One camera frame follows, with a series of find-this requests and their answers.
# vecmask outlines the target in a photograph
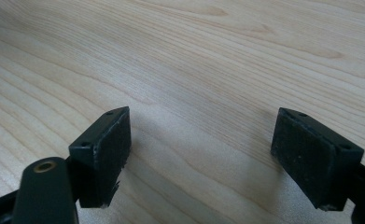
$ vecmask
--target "black clamp arm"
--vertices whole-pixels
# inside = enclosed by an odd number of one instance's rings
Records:
[[[129,107],[108,111],[70,147],[70,157],[25,168],[19,190],[0,198],[0,224],[78,223],[80,206],[108,207],[132,144]]]
[[[280,108],[271,152],[315,208],[343,211],[349,198],[356,205],[352,222],[365,223],[361,147],[306,114]]]

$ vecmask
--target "wood grain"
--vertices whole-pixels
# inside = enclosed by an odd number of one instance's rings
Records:
[[[81,223],[349,223],[270,145],[283,106],[365,148],[365,1],[0,0],[0,196],[125,105],[120,189]]]

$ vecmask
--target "clamp jaw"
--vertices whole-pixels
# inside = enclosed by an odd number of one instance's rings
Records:
[[[108,207],[132,144],[130,109],[108,111],[69,146],[70,156],[27,166],[20,189],[0,198],[0,224],[78,223],[83,208]]]
[[[354,224],[365,223],[364,150],[317,120],[280,108],[271,153],[315,208],[343,211],[356,205]]]

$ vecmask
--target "light wood surface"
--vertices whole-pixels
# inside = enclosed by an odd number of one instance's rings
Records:
[[[283,106],[365,148],[365,1],[0,0],[0,196],[125,105],[120,189],[80,223],[350,223],[270,145]]]

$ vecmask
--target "rubber jaw pad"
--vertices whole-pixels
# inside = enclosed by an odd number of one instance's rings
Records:
[[[347,176],[363,149],[311,117],[280,108],[272,143],[274,155],[315,208],[342,211]]]
[[[108,111],[71,146],[69,168],[81,207],[108,207],[132,144],[130,109]]]

